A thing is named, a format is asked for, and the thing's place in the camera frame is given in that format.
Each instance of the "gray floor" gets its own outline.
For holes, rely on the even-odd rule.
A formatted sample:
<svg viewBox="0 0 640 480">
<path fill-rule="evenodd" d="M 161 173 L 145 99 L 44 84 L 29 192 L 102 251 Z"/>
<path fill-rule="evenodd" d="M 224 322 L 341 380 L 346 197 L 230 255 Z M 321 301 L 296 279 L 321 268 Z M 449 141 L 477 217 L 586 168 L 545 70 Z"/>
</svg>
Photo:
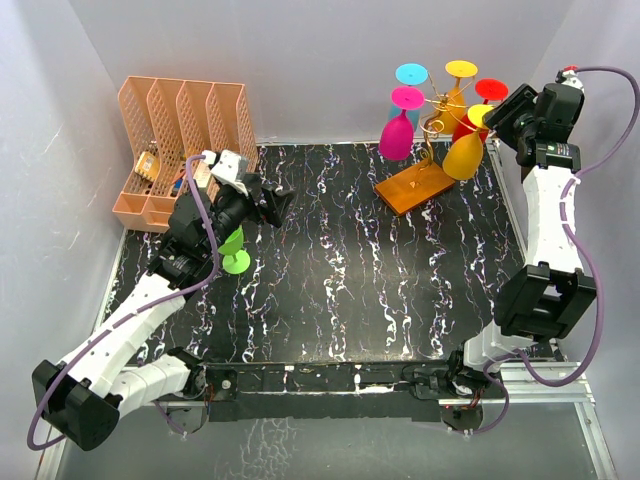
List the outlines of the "gray floor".
<svg viewBox="0 0 640 480">
<path fill-rule="evenodd" d="M 499 405 L 487 408 L 487 417 Z M 99 449 L 69 446 L 58 480 L 591 479 L 573 404 L 513 405 L 495 431 L 464 440 L 402 419 L 206 424 L 187 441 L 155 409 L 123 419 Z"/>
</svg>

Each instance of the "yellow object in basket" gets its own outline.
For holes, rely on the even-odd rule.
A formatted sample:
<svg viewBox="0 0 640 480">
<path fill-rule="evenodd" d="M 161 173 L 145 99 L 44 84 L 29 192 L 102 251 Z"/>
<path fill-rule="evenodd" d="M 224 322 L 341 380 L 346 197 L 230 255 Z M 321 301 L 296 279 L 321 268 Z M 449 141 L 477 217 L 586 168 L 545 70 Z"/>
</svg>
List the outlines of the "yellow object in basket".
<svg viewBox="0 0 640 480">
<path fill-rule="evenodd" d="M 136 163 L 135 172 L 142 178 L 155 182 L 160 173 L 160 159 L 149 152 L 142 152 L 138 163 Z"/>
</svg>

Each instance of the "cable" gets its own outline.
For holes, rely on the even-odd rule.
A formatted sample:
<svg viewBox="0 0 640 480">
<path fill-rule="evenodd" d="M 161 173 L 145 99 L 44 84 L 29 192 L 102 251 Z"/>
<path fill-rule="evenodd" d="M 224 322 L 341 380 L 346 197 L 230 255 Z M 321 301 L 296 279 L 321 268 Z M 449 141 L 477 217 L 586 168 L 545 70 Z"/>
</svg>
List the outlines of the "cable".
<svg viewBox="0 0 640 480">
<path fill-rule="evenodd" d="M 638 114 L 640 113 L 640 87 L 638 87 L 638 82 L 633 77 L 633 75 L 631 75 L 626 70 L 622 70 L 616 67 L 605 67 L 605 66 L 582 67 L 582 68 L 576 69 L 575 71 L 576 73 L 611 72 L 611 73 L 616 73 L 618 75 L 622 75 L 631 84 L 631 88 L 633 89 L 633 95 L 634 95 L 633 113 L 631 115 L 631 119 L 629 120 L 629 124 L 627 125 L 627 128 L 622 133 L 622 135 L 620 136 L 618 141 L 615 143 L 615 145 L 611 147 L 611 150 L 609 150 L 609 152 L 607 152 L 607 154 L 602 158 L 602 160 L 576 173 L 575 177 L 576 179 L 579 180 L 586 174 L 593 172 L 594 170 L 597 170 L 598 168 L 602 167 L 607 161 L 611 159 L 611 157 L 613 157 L 613 155 L 615 155 L 618 149 L 626 141 L 627 137 L 631 133 L 631 130 L 633 130 L 633 127 L 635 126 L 636 121 L 638 119 Z M 562 190 L 562 194 L 560 195 L 560 205 L 559 205 L 560 218 L 563 221 L 567 220 L 567 213 L 565 211 L 565 205 L 563 200 L 569 194 L 569 191 L 571 190 L 571 187 L 573 186 L 573 184 L 576 183 L 576 179 L 572 178 L 571 180 L 569 180 L 565 185 L 564 189 Z M 589 265 L 589 268 L 591 269 L 591 274 L 593 275 L 593 280 L 596 285 L 596 324 L 593 332 L 593 338 L 591 339 L 591 344 L 589 345 L 589 349 L 587 350 L 584 360 L 581 362 L 580 366 L 576 368 L 570 375 L 567 375 L 565 378 L 561 380 L 547 380 L 541 377 L 538 374 L 538 372 L 534 370 L 527 354 L 519 349 L 515 351 L 515 353 L 517 353 L 518 356 L 522 359 L 523 363 L 525 364 L 525 367 L 527 367 L 527 370 L 529 371 L 531 376 L 535 378 L 538 382 L 540 382 L 542 385 L 546 385 L 548 387 L 562 387 L 564 385 L 568 385 L 569 383 L 576 380 L 578 377 L 580 377 L 580 375 L 582 375 L 585 372 L 585 370 L 589 367 L 589 365 L 591 365 L 591 362 L 595 357 L 598 347 L 600 346 L 600 340 L 602 339 L 602 330 L 604 328 L 604 289 L 603 289 L 602 277 L 600 276 L 600 272 L 598 271 L 593 261 L 593 258 L 586 251 L 584 245 L 580 242 L 580 240 L 578 240 L 576 235 L 571 231 L 571 228 L 569 228 L 567 224 L 564 224 L 562 228 L 564 229 L 564 232 L 569 238 L 569 240 L 573 242 L 573 244 L 576 246 L 576 248 L 578 249 L 578 252 L 580 252 L 582 256 L 585 258 L 587 264 Z"/>
<path fill-rule="evenodd" d="M 54 379 L 54 381 L 51 383 L 51 385 L 49 386 L 49 388 L 47 389 L 47 391 L 43 395 L 42 399 L 38 403 L 38 406 L 36 408 L 36 412 L 33 415 L 33 419 L 31 420 L 31 424 L 29 425 L 29 431 L 27 433 L 27 446 L 31 450 L 44 450 L 46 448 L 49 448 L 49 447 L 55 445 L 56 443 L 58 443 L 58 442 L 60 442 L 60 441 L 62 441 L 64 439 L 64 435 L 60 435 L 59 437 L 54 438 L 53 440 L 49 440 L 48 442 L 45 442 L 45 443 L 42 443 L 42 444 L 36 444 L 35 440 L 34 440 L 36 426 L 38 425 L 38 420 L 42 416 L 42 413 L 44 412 L 44 409 L 46 408 L 47 403 L 51 399 L 51 396 L 55 392 L 56 388 L 58 388 L 60 383 L 62 383 L 62 381 L 67 376 L 67 374 L 71 371 L 71 369 L 73 367 L 75 367 L 76 364 L 87 353 L 89 353 L 97 344 L 99 344 L 102 340 L 104 340 L 107 336 L 109 336 L 109 334 L 111 332 L 113 332 L 113 330 L 115 330 L 116 328 L 122 326 L 124 323 L 129 321 L 134 316 L 136 316 L 139 313 L 142 313 L 142 312 L 144 312 L 144 311 L 146 311 L 146 310 L 148 310 L 148 309 L 150 309 L 152 307 L 160 305 L 161 303 L 164 303 L 166 301 L 173 300 L 174 298 L 177 298 L 177 297 L 180 297 L 180 296 L 183 296 L 183 295 L 188 295 L 188 294 L 193 293 L 193 292 L 195 292 L 197 290 L 200 290 L 205 285 L 211 283 L 211 281 L 218 274 L 218 269 L 220 267 L 220 258 L 218 257 L 218 245 L 216 244 L 216 237 L 215 237 L 215 235 L 213 233 L 213 228 L 211 226 L 211 220 L 209 219 L 209 216 L 207 215 L 207 211 L 206 211 L 206 209 L 205 209 L 205 207 L 204 207 L 204 205 L 202 203 L 202 199 L 197 194 L 198 187 L 196 186 L 196 182 L 193 179 L 193 168 L 191 166 L 191 164 L 194 161 L 203 160 L 204 158 L 205 158 L 204 155 L 193 155 L 193 156 L 189 157 L 187 159 L 187 162 L 186 162 L 186 167 L 187 167 L 187 169 L 186 169 L 187 170 L 187 175 L 186 176 L 187 176 L 187 182 L 189 182 L 189 187 L 190 187 L 191 192 L 193 194 L 193 199 L 196 202 L 196 206 L 198 208 L 198 212 L 200 213 L 200 216 L 202 217 L 204 228 L 205 228 L 205 230 L 207 232 L 207 237 L 209 238 L 209 244 L 211 245 L 211 256 L 213 257 L 213 269 L 211 270 L 211 273 L 207 276 L 207 278 L 205 278 L 204 280 L 202 280 L 199 283 L 196 283 L 195 285 L 187 287 L 187 288 L 185 288 L 183 290 L 180 290 L 178 292 L 170 293 L 169 295 L 166 295 L 166 296 L 164 296 L 162 298 L 159 298 L 157 300 L 153 300 L 153 301 L 147 303 L 146 305 L 138 308 L 136 311 L 131 312 L 128 315 L 125 315 L 124 317 L 122 317 L 120 320 L 118 320 L 117 322 L 115 322 L 113 324 L 113 328 L 112 329 L 105 330 L 100 335 L 98 335 L 96 338 L 91 340 L 67 365 L 65 365 L 65 367 L 58 374 L 58 376 Z M 156 403 L 156 407 L 159 408 L 162 411 L 162 413 L 164 414 L 164 410 L 162 410 L 162 407 L 157 402 L 155 402 L 155 403 Z M 170 424 L 175 424 L 175 422 L 173 422 L 171 420 L 171 418 L 169 418 L 166 414 L 165 414 L 165 416 L 167 418 L 167 421 Z"/>
</svg>

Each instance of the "metal frame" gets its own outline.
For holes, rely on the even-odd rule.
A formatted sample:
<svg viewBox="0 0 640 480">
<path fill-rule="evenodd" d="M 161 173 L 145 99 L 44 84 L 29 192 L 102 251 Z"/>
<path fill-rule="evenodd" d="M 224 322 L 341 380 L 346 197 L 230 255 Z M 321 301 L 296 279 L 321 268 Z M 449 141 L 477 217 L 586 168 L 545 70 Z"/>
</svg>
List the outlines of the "metal frame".
<svg viewBox="0 0 640 480">
<path fill-rule="evenodd" d="M 450 138 L 441 138 L 438 141 L 448 142 Z M 525 241 L 520 230 L 520 225 L 516 219 L 513 205 L 506 189 L 504 180 L 502 161 L 500 153 L 494 142 L 487 142 L 487 151 L 489 158 L 496 172 L 498 179 L 498 185 L 502 191 L 502 195 L 507 207 L 509 218 L 513 225 L 516 239 L 520 247 L 520 251 L 523 253 L 525 250 Z M 104 319 L 104 313 L 106 304 L 108 302 L 111 285 L 115 278 L 117 267 L 122 254 L 124 239 L 126 231 L 123 232 L 120 240 L 118 252 L 112 268 L 110 281 L 107 284 L 107 289 L 101 303 L 99 314 L 96 318 L 94 327 L 100 325 Z M 534 367 L 536 370 L 546 378 L 559 379 L 566 377 L 571 371 L 573 371 L 579 364 L 572 362 L 536 362 Z M 526 368 L 521 362 L 508 362 L 503 364 L 501 369 L 502 377 L 505 386 L 509 390 L 511 403 L 527 404 L 527 403 L 573 403 L 576 408 L 576 414 L 582 427 L 582 432 L 585 438 L 585 443 L 589 450 L 589 454 L 594 466 L 594 471 L 598 479 L 602 480 L 616 480 L 617 475 L 609 454 L 598 418 L 596 416 L 594 408 L 594 399 L 591 393 L 591 388 L 586 377 L 583 375 L 581 378 L 570 385 L 561 388 L 550 388 L 540 385 L 537 381 L 531 377 L 526 371 Z M 466 404 L 468 399 L 442 399 L 439 400 L 440 405 L 457 405 Z M 500 404 L 503 403 L 502 399 L 484 399 L 482 403 L 485 404 Z M 165 408 L 202 408 L 202 402 L 195 401 L 170 401 L 162 402 L 162 406 Z M 50 430 L 49 436 L 53 437 L 57 432 L 54 429 Z M 66 448 L 66 440 L 60 442 L 52 448 L 45 450 L 42 454 L 40 465 L 36 473 L 36 480 L 55 480 L 61 461 L 64 449 Z"/>
</svg>

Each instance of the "wooden block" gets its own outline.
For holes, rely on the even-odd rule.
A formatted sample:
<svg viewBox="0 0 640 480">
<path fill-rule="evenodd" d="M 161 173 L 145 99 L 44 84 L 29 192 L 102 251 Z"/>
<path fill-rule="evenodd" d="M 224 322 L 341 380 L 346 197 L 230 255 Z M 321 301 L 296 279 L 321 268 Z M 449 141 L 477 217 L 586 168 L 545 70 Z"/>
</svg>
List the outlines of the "wooden block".
<svg viewBox="0 0 640 480">
<path fill-rule="evenodd" d="M 396 215 L 404 215 L 430 198 L 449 190 L 454 183 L 455 180 L 437 164 L 424 167 L 421 162 L 380 182 L 374 189 Z"/>
</svg>

